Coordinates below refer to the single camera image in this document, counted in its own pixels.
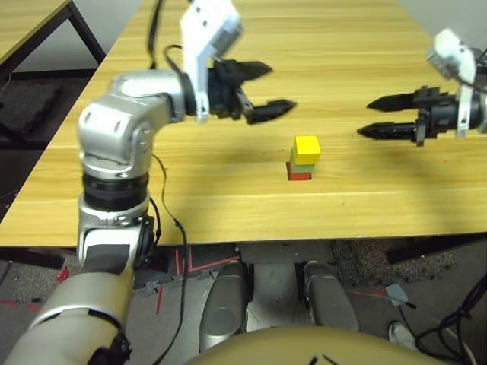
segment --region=stacked blocks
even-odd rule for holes
[[[288,180],[311,180],[314,165],[321,155],[320,143],[316,135],[297,135],[291,149]]]

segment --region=red block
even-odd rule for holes
[[[286,169],[288,169],[288,180],[290,181],[311,180],[311,173],[293,173],[289,162],[286,162]]]

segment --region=white sneaker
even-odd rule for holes
[[[410,330],[401,322],[391,322],[389,325],[389,341],[409,350],[417,351],[415,339]]]

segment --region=wooden desk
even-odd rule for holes
[[[152,5],[143,2],[30,175],[0,226],[3,245],[76,244],[78,115],[115,74],[148,66],[145,36]],[[159,133],[154,150],[168,169],[167,204],[191,243],[487,229],[486,138],[472,132],[467,140],[456,140],[448,134],[417,148],[355,132],[374,121],[415,118],[414,112],[366,110],[369,101],[423,84],[446,84],[425,61],[431,38],[395,1],[235,0],[235,5],[245,34],[229,56],[258,59],[275,69],[247,84],[248,95],[255,103],[287,97],[299,106],[279,121],[255,127],[213,119]],[[179,42],[178,21],[186,6],[167,3],[161,47]],[[319,136],[321,161],[313,180],[289,182],[285,161],[293,137],[307,134]],[[161,182],[153,163],[150,189],[156,202]],[[180,243],[164,218],[161,242]]]

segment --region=green block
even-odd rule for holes
[[[314,165],[298,165],[294,160],[294,148],[291,149],[291,156],[289,162],[291,163],[291,169],[293,173],[312,173]]]

